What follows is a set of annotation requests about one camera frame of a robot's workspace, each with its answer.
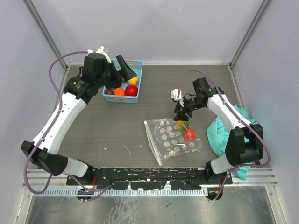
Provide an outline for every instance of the wooden tabletop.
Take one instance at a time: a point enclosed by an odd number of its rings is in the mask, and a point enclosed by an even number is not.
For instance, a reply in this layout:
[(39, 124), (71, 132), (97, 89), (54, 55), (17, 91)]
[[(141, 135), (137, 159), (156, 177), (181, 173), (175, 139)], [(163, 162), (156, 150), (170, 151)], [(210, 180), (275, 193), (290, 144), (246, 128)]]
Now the wooden tabletop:
[[(174, 118), (173, 110), (176, 104), (170, 99), (170, 91), (178, 88), (182, 74), (189, 69), (198, 69), (209, 74), (224, 90), (232, 105), (237, 104), (231, 75), (225, 65), (144, 66), (139, 102), (107, 102), (100, 89), (98, 95), (92, 98), (75, 119), (59, 153), (83, 160), (98, 168), (159, 167), (149, 147), (143, 122), (150, 119)], [(71, 67), (66, 80), (77, 74), (78, 67)], [(189, 73), (184, 78), (184, 94), (194, 94), (192, 82), (199, 77), (199, 74)], [(194, 111), (190, 121), (202, 139), (201, 151), (171, 157), (162, 167), (203, 168), (208, 161), (215, 159), (216, 155), (212, 152), (206, 136), (206, 129), (215, 117), (207, 108)]]

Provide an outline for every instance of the red pepper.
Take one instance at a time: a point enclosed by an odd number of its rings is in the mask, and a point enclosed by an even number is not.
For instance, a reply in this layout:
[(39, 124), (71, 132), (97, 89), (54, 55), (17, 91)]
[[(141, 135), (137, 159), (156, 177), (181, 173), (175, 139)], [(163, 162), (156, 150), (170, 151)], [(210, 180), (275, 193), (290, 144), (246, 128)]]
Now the red pepper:
[(185, 131), (184, 137), (188, 141), (193, 141), (196, 139), (196, 133), (192, 128), (188, 127)]

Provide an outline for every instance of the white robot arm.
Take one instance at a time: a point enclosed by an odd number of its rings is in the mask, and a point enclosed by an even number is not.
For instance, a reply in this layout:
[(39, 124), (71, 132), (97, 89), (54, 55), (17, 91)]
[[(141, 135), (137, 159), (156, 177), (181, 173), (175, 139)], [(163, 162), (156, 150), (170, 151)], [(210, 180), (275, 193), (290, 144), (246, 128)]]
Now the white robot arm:
[(196, 96), (187, 99), (182, 93), (178, 94), (178, 89), (171, 91), (171, 98), (177, 102), (174, 112), (177, 114), (174, 120), (188, 121), (192, 116), (192, 111), (198, 110), (202, 107), (208, 107), (213, 111), (230, 133), (226, 152), (223, 156), (209, 161), (206, 164), (206, 174), (211, 177), (216, 174), (222, 174), (235, 166), (254, 162), (263, 158), (263, 146), (259, 140), (256, 139), (248, 128), (236, 118), (236, 116), (223, 103), (219, 94), (221, 94), (233, 111), (240, 117), (240, 119), (247, 125), (251, 126), (261, 138), (263, 138), (263, 128), (259, 124), (251, 124), (245, 119), (228, 101), (224, 92), (220, 89), (218, 93), (216, 88), (211, 88), (206, 78), (199, 78), (193, 82)]
[[(58, 151), (71, 124), (91, 98), (98, 93), (99, 88), (103, 86), (107, 89), (115, 88), (136, 76), (121, 55), (118, 55), (116, 59), (121, 67), (119, 71), (116, 70), (104, 47), (100, 47), (95, 53), (88, 51), (84, 59), (82, 74), (71, 78), (64, 88), (59, 117), (55, 118), (59, 110), (58, 106), (41, 132), (32, 141), (24, 141), (21, 145), (21, 150), (28, 157), (33, 148), (42, 140), (31, 158), (33, 164), (53, 176), (74, 175), (80, 177), (82, 182), (90, 181), (92, 166), (60, 155)], [(42, 139), (54, 119), (56, 119), (55, 123), (46, 137)]]

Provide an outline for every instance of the clear plastic bag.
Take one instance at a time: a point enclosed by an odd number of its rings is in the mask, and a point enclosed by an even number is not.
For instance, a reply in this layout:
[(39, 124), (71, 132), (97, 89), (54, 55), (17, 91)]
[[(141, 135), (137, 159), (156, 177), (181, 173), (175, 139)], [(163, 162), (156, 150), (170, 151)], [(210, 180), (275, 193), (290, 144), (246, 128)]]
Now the clear plastic bag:
[(144, 124), (149, 146), (160, 166), (171, 156), (201, 150), (201, 138), (190, 126), (178, 129), (173, 119), (146, 120)]

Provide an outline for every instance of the lemon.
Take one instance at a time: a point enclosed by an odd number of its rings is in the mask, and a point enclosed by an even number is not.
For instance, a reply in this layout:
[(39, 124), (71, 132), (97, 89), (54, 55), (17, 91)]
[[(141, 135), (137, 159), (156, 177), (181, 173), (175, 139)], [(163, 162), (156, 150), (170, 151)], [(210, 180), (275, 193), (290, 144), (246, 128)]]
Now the lemon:
[(178, 130), (184, 131), (189, 126), (189, 121), (179, 120), (176, 125), (177, 125)]
[(129, 83), (130, 85), (135, 85), (135, 86), (138, 85), (138, 82), (139, 82), (139, 79), (138, 79), (137, 77), (134, 77), (134, 78), (132, 78), (132, 79), (130, 79), (130, 80), (128, 81), (128, 83)]

